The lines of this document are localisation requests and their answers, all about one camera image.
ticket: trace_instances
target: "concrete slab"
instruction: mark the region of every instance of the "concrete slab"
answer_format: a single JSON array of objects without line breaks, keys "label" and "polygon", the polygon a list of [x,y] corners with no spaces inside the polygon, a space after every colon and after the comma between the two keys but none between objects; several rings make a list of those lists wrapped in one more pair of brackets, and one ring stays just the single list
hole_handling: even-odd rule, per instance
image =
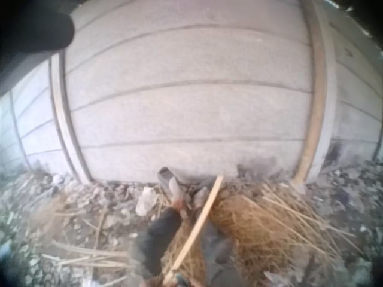
[{"label": "concrete slab", "polygon": [[322,171],[327,172],[334,168],[360,164],[365,160],[371,160],[375,152],[376,143],[360,141],[332,141],[331,150],[334,152],[334,161],[331,166],[326,166]]},{"label": "concrete slab", "polygon": [[310,94],[282,88],[202,84],[113,98],[73,112],[72,120],[80,146],[304,139],[310,103]]},{"label": "concrete slab", "polygon": [[311,92],[311,65],[310,48],[295,42],[247,30],[188,29],[116,47],[66,82],[73,110],[116,93],[195,82],[255,81]]},{"label": "concrete slab", "polygon": [[266,176],[297,164],[302,141],[231,141],[165,143],[83,149],[95,179],[157,182],[156,173],[168,166],[184,175],[237,175],[237,164]]},{"label": "concrete slab", "polygon": [[337,65],[338,72],[338,100],[347,102],[378,120],[383,117],[383,98],[349,70]]},{"label": "concrete slab", "polygon": [[[116,1],[110,2],[108,5],[117,4]],[[76,25],[81,26],[81,17],[89,17],[89,13],[93,15],[93,10],[101,9],[100,1],[89,4],[93,5],[76,11]],[[161,30],[199,25],[255,29],[309,44],[301,8],[283,1],[141,0],[114,9],[77,32],[66,51],[66,70],[71,71],[83,61],[122,41]]]},{"label": "concrete slab", "polygon": [[58,173],[61,175],[71,173],[63,151],[29,155],[28,160],[34,169],[40,168],[48,173]]},{"label": "concrete slab", "polygon": [[12,144],[17,144],[17,135],[14,129],[8,129],[4,134],[1,135],[1,150],[4,150]]},{"label": "concrete slab", "polygon": [[7,148],[4,152],[2,152],[1,155],[4,159],[5,164],[8,164],[9,162],[14,160],[19,160],[20,162],[23,162],[23,154],[19,145],[17,144]]},{"label": "concrete slab", "polygon": [[26,155],[61,149],[53,121],[22,138],[22,142]]},{"label": "concrete slab", "polygon": [[17,120],[20,136],[53,119],[50,90],[46,90]]},{"label": "concrete slab", "polygon": [[368,38],[343,11],[337,10],[331,4],[323,1],[323,6],[326,9],[327,17],[330,19],[330,25],[338,30],[344,37],[355,45],[360,53],[362,53],[370,65],[378,72],[383,72],[382,66],[376,60],[379,58],[380,48]]},{"label": "concrete slab", "polygon": [[24,86],[17,85],[13,91],[14,112],[16,118],[27,108],[31,102],[49,86],[48,62],[45,61],[36,72],[31,75]]},{"label": "concrete slab", "polygon": [[115,7],[128,2],[131,0],[92,0],[85,2],[71,14],[76,30],[115,9]]},{"label": "concrete slab", "polygon": [[337,61],[373,88],[383,97],[381,74],[367,61],[364,54],[342,34],[332,29]]},{"label": "concrete slab", "polygon": [[8,132],[13,129],[13,119],[12,114],[8,111],[1,118],[1,134]]},{"label": "concrete slab", "polygon": [[7,93],[0,97],[0,113],[1,113],[1,118],[4,118],[4,115],[9,112],[9,109],[11,107],[11,102],[10,102],[10,94]]},{"label": "concrete slab", "polygon": [[338,102],[332,138],[377,143],[381,125],[376,119]]}]

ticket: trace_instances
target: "wall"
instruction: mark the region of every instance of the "wall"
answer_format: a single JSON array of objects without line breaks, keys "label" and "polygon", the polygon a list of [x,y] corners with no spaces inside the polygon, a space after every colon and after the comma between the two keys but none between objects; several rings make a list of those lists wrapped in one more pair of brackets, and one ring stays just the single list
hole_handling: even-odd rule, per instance
[{"label": "wall", "polygon": [[381,136],[383,83],[379,51],[359,27],[325,5],[336,52],[338,99],[327,166],[371,160]]},{"label": "wall", "polygon": [[153,181],[162,166],[235,175],[237,164],[291,173],[312,90],[298,1],[112,2],[74,13],[66,51],[71,117],[94,178]]},{"label": "wall", "polygon": [[13,108],[2,108],[2,117],[6,119],[3,125],[12,127],[3,131],[3,166],[12,168],[22,164],[25,168],[43,168],[51,173],[69,173],[53,118],[48,61],[37,66],[1,98],[4,107],[10,106],[7,102],[11,98]]},{"label": "wall", "polygon": [[[375,66],[332,18],[351,22],[326,11],[338,90],[321,149],[332,169],[372,158],[383,105]],[[92,0],[72,16],[63,62],[42,63],[12,89],[14,121],[10,93],[1,98],[3,166],[142,182],[162,166],[294,175],[315,108],[298,0]]]}]

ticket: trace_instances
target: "dry straw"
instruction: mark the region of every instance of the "dry straw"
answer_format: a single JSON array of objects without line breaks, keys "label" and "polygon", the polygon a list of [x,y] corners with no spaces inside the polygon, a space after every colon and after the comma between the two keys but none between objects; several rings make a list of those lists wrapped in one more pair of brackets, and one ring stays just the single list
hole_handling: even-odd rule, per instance
[{"label": "dry straw", "polygon": [[[334,237],[352,236],[330,226],[286,184],[227,184],[225,189],[235,195],[225,199],[218,196],[209,217],[232,239],[236,265],[250,286],[262,286],[265,271],[286,274],[297,246],[315,257],[316,270],[309,279],[315,280],[312,277],[323,276],[340,256]],[[184,220],[163,258],[163,274],[170,270],[191,230],[190,221]],[[205,266],[198,242],[180,271],[204,282]]]}]

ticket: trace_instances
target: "rubble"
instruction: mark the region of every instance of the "rubble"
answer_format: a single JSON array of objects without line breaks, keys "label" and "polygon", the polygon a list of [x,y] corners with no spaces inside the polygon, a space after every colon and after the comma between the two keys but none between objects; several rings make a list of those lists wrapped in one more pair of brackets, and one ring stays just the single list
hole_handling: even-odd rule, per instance
[{"label": "rubble", "polygon": [[146,216],[146,214],[156,205],[156,201],[157,194],[154,189],[145,187],[136,205],[137,215]]},{"label": "rubble", "polygon": [[[27,286],[79,286],[90,282],[102,285],[121,278],[125,257],[96,257],[94,263],[105,267],[97,267],[98,272],[86,281],[90,267],[80,265],[81,261],[59,264],[79,257],[58,248],[52,244],[53,240],[93,250],[100,229],[97,250],[126,252],[138,230],[158,218],[156,205],[164,202],[158,200],[156,188],[136,183],[82,185],[70,176],[45,173],[24,173],[3,178],[0,183],[0,243],[9,242],[15,252],[14,259],[23,262],[20,277]],[[334,227],[355,234],[352,244],[361,251],[356,251],[350,243],[341,246],[343,259],[333,263],[338,285],[328,286],[355,287],[357,282],[366,281],[370,260],[383,254],[383,164],[366,162],[321,174],[316,183],[300,187],[299,191],[310,200],[319,216]],[[227,199],[236,192],[224,190],[220,196]],[[99,228],[104,209],[107,214]],[[271,272],[265,276],[279,282],[276,286],[290,281],[292,276],[301,279],[308,254],[298,248],[296,254],[291,258],[291,270],[286,274]]]}]

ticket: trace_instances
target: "dark sleeve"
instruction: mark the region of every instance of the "dark sleeve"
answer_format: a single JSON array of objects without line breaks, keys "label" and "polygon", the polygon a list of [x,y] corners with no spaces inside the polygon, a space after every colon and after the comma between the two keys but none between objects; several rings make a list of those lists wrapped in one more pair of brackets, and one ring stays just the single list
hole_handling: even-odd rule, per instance
[{"label": "dark sleeve", "polygon": [[169,207],[136,238],[132,256],[139,264],[137,272],[145,280],[161,274],[161,258],[181,221],[181,215]]}]

